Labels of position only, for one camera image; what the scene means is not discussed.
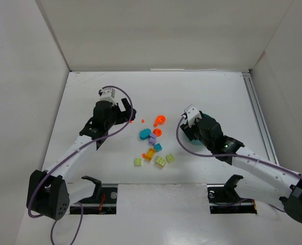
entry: purple cube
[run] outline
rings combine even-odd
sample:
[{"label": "purple cube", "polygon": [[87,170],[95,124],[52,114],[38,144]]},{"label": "purple cube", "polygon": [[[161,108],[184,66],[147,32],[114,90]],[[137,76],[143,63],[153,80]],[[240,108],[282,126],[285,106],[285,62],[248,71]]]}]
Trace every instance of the purple cube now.
[{"label": "purple cube", "polygon": [[154,133],[151,133],[150,138],[156,139],[156,135]]},{"label": "purple cube", "polygon": [[154,139],[154,138],[149,138],[149,143],[150,143],[151,145],[155,145],[156,139]]}]

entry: yellow-green cube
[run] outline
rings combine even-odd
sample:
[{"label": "yellow-green cube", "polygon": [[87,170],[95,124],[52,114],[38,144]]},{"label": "yellow-green cube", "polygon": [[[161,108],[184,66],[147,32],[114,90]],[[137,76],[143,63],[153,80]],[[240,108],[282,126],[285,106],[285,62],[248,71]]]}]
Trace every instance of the yellow-green cube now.
[{"label": "yellow-green cube", "polygon": [[173,162],[175,160],[175,157],[172,154],[169,154],[169,155],[166,156],[166,159],[170,163],[170,162]]},{"label": "yellow-green cube", "polygon": [[141,158],[136,158],[135,159],[135,166],[141,166],[142,165],[142,159]]},{"label": "yellow-green cube", "polygon": [[166,164],[166,160],[163,157],[158,156],[155,160],[156,165],[159,167],[164,167]]}]

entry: wall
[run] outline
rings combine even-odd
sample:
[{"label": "wall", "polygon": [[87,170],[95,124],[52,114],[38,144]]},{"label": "wall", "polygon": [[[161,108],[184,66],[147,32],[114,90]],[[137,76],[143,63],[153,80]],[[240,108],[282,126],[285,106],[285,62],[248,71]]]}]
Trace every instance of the wall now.
[{"label": "wall", "polygon": [[68,69],[34,0],[0,0],[0,244],[14,244]]},{"label": "wall", "polygon": [[282,166],[302,173],[302,0],[294,0],[251,73]]},{"label": "wall", "polygon": [[73,70],[253,68],[292,0],[38,0]]}]

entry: robotic arm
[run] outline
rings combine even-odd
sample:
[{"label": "robotic arm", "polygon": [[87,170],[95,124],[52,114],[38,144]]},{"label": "robotic arm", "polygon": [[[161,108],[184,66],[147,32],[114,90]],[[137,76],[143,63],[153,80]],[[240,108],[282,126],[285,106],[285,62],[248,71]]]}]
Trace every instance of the robotic arm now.
[{"label": "robotic arm", "polygon": [[[68,212],[71,204],[84,198],[97,199],[100,196],[101,181],[89,176],[74,180],[73,175],[89,155],[100,148],[113,125],[123,124],[129,120],[132,108],[127,99],[122,99],[125,111],[120,110],[114,100],[115,90],[113,88],[100,90],[99,95],[100,100],[94,107],[93,117],[88,120],[69,150],[52,166],[44,171],[36,170],[31,174],[27,208],[33,192],[42,179],[63,160],[65,163],[57,168],[39,188],[31,210],[57,221]],[[133,109],[131,120],[135,119],[135,115],[136,110]],[[90,143],[100,137],[103,139]]]},{"label": "robotic arm", "polygon": [[180,126],[189,140],[199,140],[220,161],[241,168],[250,173],[248,180],[233,175],[224,185],[212,188],[208,199],[213,203],[233,203],[241,198],[251,198],[271,204],[284,211],[294,220],[302,223],[302,180],[287,174],[290,170],[276,169],[263,165],[260,156],[242,142],[226,136],[216,120],[190,105],[184,111],[185,122]]}]

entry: white table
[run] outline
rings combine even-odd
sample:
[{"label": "white table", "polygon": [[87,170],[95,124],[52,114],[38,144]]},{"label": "white table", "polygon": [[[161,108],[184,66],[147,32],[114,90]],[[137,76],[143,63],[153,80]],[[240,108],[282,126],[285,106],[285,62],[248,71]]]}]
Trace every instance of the white table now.
[{"label": "white table", "polygon": [[[122,185],[117,215],[87,215],[76,244],[302,244],[302,225],[266,204],[257,202],[258,215],[210,215],[206,185],[202,183],[224,183],[233,174],[249,176],[216,159],[191,156],[175,139],[184,108],[194,104],[215,118],[226,135],[266,156],[239,72],[70,73],[43,168],[74,142],[92,115],[99,89],[105,85],[123,88],[131,96],[137,115],[123,132],[107,139],[77,172],[77,178],[89,175],[103,183]],[[162,136],[158,138],[163,150],[154,159],[173,154],[176,161],[163,169],[155,166],[154,160],[135,167],[134,159],[150,147],[139,139],[139,132],[154,129],[158,115],[165,115],[167,120],[160,126]],[[208,153],[205,147],[188,142],[182,132],[180,135],[188,148]],[[68,244],[78,219],[67,215],[58,223],[58,242]],[[17,244],[51,244],[51,223],[48,218],[30,219],[25,214]]]}]

